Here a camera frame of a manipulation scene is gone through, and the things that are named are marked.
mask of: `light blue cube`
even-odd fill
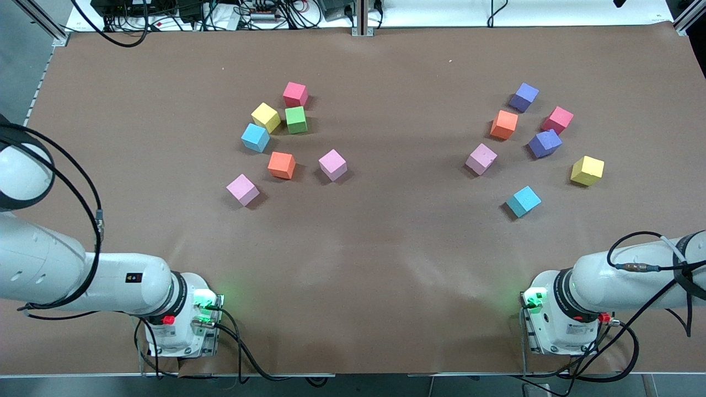
[[[519,192],[513,194],[508,200],[508,206],[515,213],[515,216],[521,218],[531,209],[536,207],[542,200],[534,193],[532,188],[525,186]]]
[[[529,142],[529,148],[532,149],[536,158],[554,153],[559,146],[561,146],[561,138],[553,129],[540,132]]]
[[[262,153],[270,141],[270,134],[263,127],[250,123],[240,139],[246,148]]]
[[[518,88],[517,92],[513,95],[513,98],[510,100],[509,105],[524,113],[527,111],[527,108],[530,107],[532,102],[534,102],[537,94],[539,94],[539,90],[527,83],[522,83],[520,88]]]

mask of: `yellow cube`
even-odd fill
[[[264,127],[270,134],[280,125],[280,114],[277,110],[269,107],[266,103],[261,103],[251,115],[255,124]]]
[[[583,156],[571,169],[571,180],[576,183],[591,186],[596,183],[598,179],[603,177],[604,164],[605,163],[601,160]]]

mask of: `cube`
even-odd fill
[[[348,170],[346,160],[344,160],[335,149],[331,149],[330,152],[318,159],[318,164],[321,166],[323,173],[326,174],[331,181],[335,181]]]
[[[303,106],[288,107],[285,109],[285,116],[287,118],[287,129],[290,134],[299,134],[308,130]]]
[[[303,84],[288,82],[285,88],[285,93],[282,94],[287,107],[297,107],[306,105],[306,100],[309,98],[309,93],[306,91],[306,86]]]
[[[569,123],[571,123],[571,119],[573,119],[573,113],[568,112],[557,106],[551,112],[549,117],[544,120],[544,124],[542,124],[542,129],[545,131],[553,129],[554,131],[556,131],[557,134],[561,134],[561,132],[569,126]]]
[[[233,182],[230,182],[230,184],[226,186],[226,189],[240,201],[243,207],[247,206],[248,203],[260,194],[258,188],[256,188],[253,182],[250,182],[250,179],[244,174],[240,174]]]
[[[508,139],[515,132],[517,126],[517,115],[514,113],[501,110],[493,120],[493,125],[490,127],[490,134],[500,139]]]
[[[537,94],[539,94],[539,90],[527,83],[522,83],[510,100],[509,105],[524,113],[537,97]]]
[[[255,124],[265,127],[267,132],[270,134],[277,128],[278,125],[280,125],[281,122],[280,114],[277,113],[277,110],[269,107],[264,102],[261,103],[257,109],[255,109],[255,112],[253,112],[251,116],[253,117]]]
[[[478,145],[476,150],[473,150],[473,153],[468,156],[466,165],[468,168],[475,171],[476,174],[483,175],[483,172],[490,167],[490,164],[493,164],[493,161],[495,161],[497,157],[498,155],[495,154],[495,152],[490,150],[488,146],[481,143]]]
[[[294,156],[289,153],[272,152],[270,156],[270,164],[267,169],[273,177],[282,179],[291,179],[294,174],[294,166],[297,163],[294,161]]]
[[[250,123],[240,139],[246,148],[262,153],[270,141],[270,134],[263,127]]]
[[[554,153],[559,146],[561,146],[561,138],[553,129],[540,132],[529,141],[529,148],[532,149],[536,158]]]
[[[531,187],[525,186],[519,192],[513,194],[508,200],[508,206],[515,213],[515,216],[521,218],[531,209],[538,206],[542,200],[534,193]]]
[[[605,163],[601,160],[583,156],[578,160],[571,169],[571,180],[586,186],[591,186],[598,179],[603,177],[603,166]]]

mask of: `magenta cube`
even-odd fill
[[[468,156],[466,165],[468,168],[475,171],[476,174],[483,175],[483,172],[490,167],[490,164],[493,164],[493,161],[495,161],[497,157],[498,155],[495,154],[495,152],[490,150],[488,146],[481,143],[478,145],[476,150],[473,150],[473,153]]]
[[[309,93],[306,91],[305,85],[290,81],[282,97],[285,99],[285,105],[287,107],[304,106],[306,105],[306,100],[309,98]]]
[[[243,207],[260,194],[258,188],[244,174],[240,174],[233,182],[230,182],[226,189],[240,201]]]
[[[318,164],[321,166],[323,173],[326,174],[331,181],[335,181],[348,170],[346,160],[344,160],[335,149],[332,149],[322,158],[318,159]]]
[[[550,129],[553,129],[557,134],[561,134],[561,132],[569,126],[569,123],[571,123],[571,119],[573,119],[573,113],[568,112],[557,106],[556,108],[554,108],[554,111],[552,111],[549,117],[544,120],[544,124],[542,124],[542,129],[544,131],[549,131]]]

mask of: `green cube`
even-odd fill
[[[299,134],[309,129],[306,126],[306,115],[304,114],[303,106],[288,107],[285,109],[285,116],[287,117],[287,129],[289,129],[290,134]]]

